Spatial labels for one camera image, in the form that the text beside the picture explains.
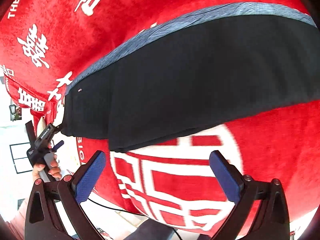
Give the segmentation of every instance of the window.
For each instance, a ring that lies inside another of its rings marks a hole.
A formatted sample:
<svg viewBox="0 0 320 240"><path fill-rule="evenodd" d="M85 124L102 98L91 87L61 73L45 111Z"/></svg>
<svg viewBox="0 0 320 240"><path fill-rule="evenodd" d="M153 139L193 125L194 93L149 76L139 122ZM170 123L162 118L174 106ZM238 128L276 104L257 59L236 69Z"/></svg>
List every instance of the window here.
<svg viewBox="0 0 320 240"><path fill-rule="evenodd" d="M11 104L10 106L15 106L13 100L11 99ZM13 107L13 110L10 110L10 121L17 121L17 120L22 120L22 109L19 106L15 106L15 109Z"/></svg>
<svg viewBox="0 0 320 240"><path fill-rule="evenodd" d="M10 151L17 174L32 171L32 166L27 157L30 143L11 144Z"/></svg>

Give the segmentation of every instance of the white wall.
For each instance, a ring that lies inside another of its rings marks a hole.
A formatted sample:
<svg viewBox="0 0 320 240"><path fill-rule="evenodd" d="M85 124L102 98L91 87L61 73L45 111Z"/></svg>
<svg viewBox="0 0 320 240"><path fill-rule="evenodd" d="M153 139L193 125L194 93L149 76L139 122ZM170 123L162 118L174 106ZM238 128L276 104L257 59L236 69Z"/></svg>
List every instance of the white wall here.
<svg viewBox="0 0 320 240"><path fill-rule="evenodd" d="M10 124L10 105L11 98L5 89L5 85L0 83L0 127L12 125Z"/></svg>
<svg viewBox="0 0 320 240"><path fill-rule="evenodd" d="M32 188L31 172L16 173L9 147L29 141L24 124L31 119L30 111L24 109L24 120L12 122L10 101L5 85L0 84L0 214L5 220L15 215L18 199L28 197Z"/></svg>
<svg viewBox="0 0 320 240"><path fill-rule="evenodd" d="M0 214L11 219L17 210L17 200L30 194L31 172L17 174L10 152L10 144L28 142L24 126L0 127Z"/></svg>

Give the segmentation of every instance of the black cable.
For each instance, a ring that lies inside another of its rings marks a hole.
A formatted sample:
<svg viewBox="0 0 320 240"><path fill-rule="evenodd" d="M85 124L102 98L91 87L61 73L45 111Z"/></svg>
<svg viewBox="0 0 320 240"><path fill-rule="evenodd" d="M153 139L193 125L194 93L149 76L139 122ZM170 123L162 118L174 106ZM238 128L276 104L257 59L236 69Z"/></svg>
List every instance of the black cable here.
<svg viewBox="0 0 320 240"><path fill-rule="evenodd" d="M182 240L181 236L178 234L177 230L175 228L173 228L173 231L177 234L177 236L179 237L180 240Z"/></svg>
<svg viewBox="0 0 320 240"><path fill-rule="evenodd" d="M88 198L88 200L90 200L91 202L93 202L93 203L95 203L95 204L97 204L97 205L99 205L99 206L101 206L101 207L105 207L105 208L112 209L112 210L116 210L116 211L122 211L122 212L126 212L126 213L129 213L129 214L133 214L133 215L138 215L138 216L146 217L146 215L142 215L142 214L137 214L137 213L129 212L129 211L127 211L127 210L122 210L122 209L116 209L116 208L106 207L106 206L104 206L104 205L101 205L101 204L99 204L99 203L97 203L97 202L95 202L95 201L91 200L90 198Z"/></svg>
<svg viewBox="0 0 320 240"><path fill-rule="evenodd" d="M146 215L143 215L143 214L137 214L137 213L133 213L133 212L129 212L127 210L121 210L121 209L117 209L117 208L110 208L110 207L107 207L107 206L104 206L104 205L101 205L93 200L91 200L90 198L88 198L88 200L90 200L91 202L101 206L101 207L104 207L104 208L108 208L108 209L112 209L112 210L116 210L116 211L121 211L121 212L126 212L126 213L129 213L129 214L133 214L133 215L138 215L138 216L143 216L143 217L146 217ZM179 237L179 240L182 240L181 236L178 234L177 230L175 228L172 228L173 231L176 233L176 235Z"/></svg>

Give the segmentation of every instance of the human hand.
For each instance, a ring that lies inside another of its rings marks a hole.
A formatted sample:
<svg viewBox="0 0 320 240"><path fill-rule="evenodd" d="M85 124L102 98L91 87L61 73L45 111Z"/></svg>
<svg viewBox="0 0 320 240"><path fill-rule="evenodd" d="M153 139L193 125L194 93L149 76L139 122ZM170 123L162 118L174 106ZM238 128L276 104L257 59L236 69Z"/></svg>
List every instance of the human hand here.
<svg viewBox="0 0 320 240"><path fill-rule="evenodd" d="M61 179L62 175L61 175L61 169L59 168L59 164L56 161L57 160L57 155L54 155L54 160L50 163L52 169L49 171L49 174L52 175L52 177L54 178L58 178ZM32 171L32 180L33 182L36 181L36 179L40 179L40 175L39 172L42 171L44 169L45 165L44 164L35 164L35 166L33 167L33 171Z"/></svg>

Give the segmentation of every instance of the gray fabric edge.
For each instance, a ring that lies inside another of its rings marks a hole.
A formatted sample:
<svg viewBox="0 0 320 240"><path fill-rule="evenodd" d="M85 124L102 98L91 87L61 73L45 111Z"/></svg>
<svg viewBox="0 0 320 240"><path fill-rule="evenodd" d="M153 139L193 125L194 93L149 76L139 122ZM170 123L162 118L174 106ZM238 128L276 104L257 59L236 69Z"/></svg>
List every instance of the gray fabric edge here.
<svg viewBox="0 0 320 240"><path fill-rule="evenodd" d="M153 28L147 29L138 33L131 39L122 43L106 56L99 59L97 62L90 65L86 70L82 71L73 82L67 86L66 95L69 91L85 77L101 70L117 60L133 53L134 51L142 48L143 46L158 40L170 33L176 32L183 28L202 24L208 21L242 15L273 15L285 18L298 20L316 27L311 16L292 9L288 6L273 3L261 2L240 2L229 3L224 5L215 5L203 8L191 13L181 15L166 23L156 25Z"/></svg>

